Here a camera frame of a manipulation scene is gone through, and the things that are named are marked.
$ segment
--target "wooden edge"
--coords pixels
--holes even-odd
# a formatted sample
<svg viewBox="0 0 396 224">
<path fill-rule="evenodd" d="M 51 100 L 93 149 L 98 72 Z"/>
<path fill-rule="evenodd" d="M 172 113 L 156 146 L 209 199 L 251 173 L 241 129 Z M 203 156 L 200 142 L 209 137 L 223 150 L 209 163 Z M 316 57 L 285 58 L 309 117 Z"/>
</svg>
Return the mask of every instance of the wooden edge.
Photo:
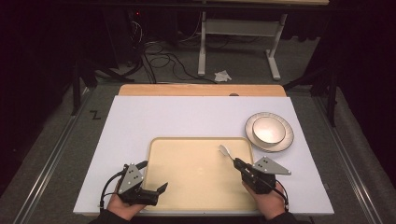
<svg viewBox="0 0 396 224">
<path fill-rule="evenodd" d="M 287 96 L 280 85 L 125 84 L 124 96 Z"/>
</svg>

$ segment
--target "table leg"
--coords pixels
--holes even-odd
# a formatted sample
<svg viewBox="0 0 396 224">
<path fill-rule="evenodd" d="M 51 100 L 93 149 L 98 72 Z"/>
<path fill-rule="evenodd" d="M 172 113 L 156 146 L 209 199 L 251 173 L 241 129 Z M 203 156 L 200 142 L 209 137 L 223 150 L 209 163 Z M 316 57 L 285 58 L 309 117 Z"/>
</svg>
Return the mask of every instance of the table leg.
<svg viewBox="0 0 396 224">
<path fill-rule="evenodd" d="M 199 61 L 198 61 L 198 76 L 199 77 L 203 77 L 205 75 L 205 67 L 206 67 L 205 39 L 206 39 L 206 12 L 202 12 L 201 48 L 199 51 Z"/>
<path fill-rule="evenodd" d="M 276 28 L 273 47 L 271 49 L 268 49 L 267 51 L 265 51 L 266 52 L 265 55 L 267 57 L 268 63 L 270 64 L 271 74 L 272 74 L 274 80 L 280 80 L 280 74 L 279 74 L 279 71 L 277 70 L 277 65 L 276 65 L 274 55 L 275 55 L 276 48 L 277 48 L 277 45 L 280 40 L 280 36 L 282 35 L 282 32 L 283 32 L 283 28 L 285 27 L 285 22 L 286 22 L 287 17 L 288 17 L 288 14 L 282 14 L 280 21 L 279 21 L 279 25 Z"/>
</svg>

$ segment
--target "white paper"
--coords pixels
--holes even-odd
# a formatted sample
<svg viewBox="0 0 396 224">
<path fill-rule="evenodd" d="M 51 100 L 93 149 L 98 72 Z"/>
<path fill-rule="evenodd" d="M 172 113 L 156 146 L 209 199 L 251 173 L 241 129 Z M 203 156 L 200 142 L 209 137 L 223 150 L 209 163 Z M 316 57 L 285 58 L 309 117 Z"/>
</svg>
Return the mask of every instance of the white paper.
<svg viewBox="0 0 396 224">
<path fill-rule="evenodd" d="M 228 81 L 228 80 L 233 80 L 230 75 L 228 75 L 227 71 L 221 71 L 218 73 L 215 73 L 215 81 L 221 82 L 221 81 Z"/>
<path fill-rule="evenodd" d="M 293 143 L 284 151 L 266 153 L 252 146 L 255 161 L 266 155 L 291 171 L 291 175 L 276 176 L 289 194 L 290 211 L 333 214 L 290 98 L 243 96 L 116 96 L 74 212 L 98 214 L 97 205 L 107 180 L 123 164 L 146 160 L 152 139 L 247 137 L 246 121 L 260 112 L 279 115 L 294 131 Z M 114 190 L 116 182 L 108 186 L 107 192 Z"/>
</svg>

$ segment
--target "wooden board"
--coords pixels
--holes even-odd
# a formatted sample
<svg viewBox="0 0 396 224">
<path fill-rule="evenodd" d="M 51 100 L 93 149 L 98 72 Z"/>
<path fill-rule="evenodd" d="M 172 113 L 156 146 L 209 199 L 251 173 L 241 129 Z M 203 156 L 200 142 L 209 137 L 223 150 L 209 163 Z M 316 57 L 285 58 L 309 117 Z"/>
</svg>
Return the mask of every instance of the wooden board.
<svg viewBox="0 0 396 224">
<path fill-rule="evenodd" d="M 135 96 L 286 96 L 280 85 L 126 84 L 119 95 Z"/>
<path fill-rule="evenodd" d="M 156 138 L 151 142 L 144 189 L 155 190 L 168 182 L 157 211 L 254 211 L 256 206 L 242 186 L 241 174 L 229 157 L 219 151 L 224 145 L 237 157 L 252 163 L 246 138 Z"/>
</svg>

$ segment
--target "person's left hand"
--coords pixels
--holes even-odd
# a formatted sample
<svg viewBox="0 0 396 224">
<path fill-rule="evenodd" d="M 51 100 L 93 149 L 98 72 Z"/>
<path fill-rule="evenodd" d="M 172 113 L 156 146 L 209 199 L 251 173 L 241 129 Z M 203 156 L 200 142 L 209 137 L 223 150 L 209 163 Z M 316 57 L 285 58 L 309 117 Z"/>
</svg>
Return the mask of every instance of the person's left hand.
<svg viewBox="0 0 396 224">
<path fill-rule="evenodd" d="M 130 221 L 134 215 L 140 212 L 140 210 L 146 207 L 145 204 L 133 204 L 123 203 L 119 195 L 112 194 L 110 201 L 107 205 L 107 210 L 122 217 L 125 220 Z"/>
</svg>

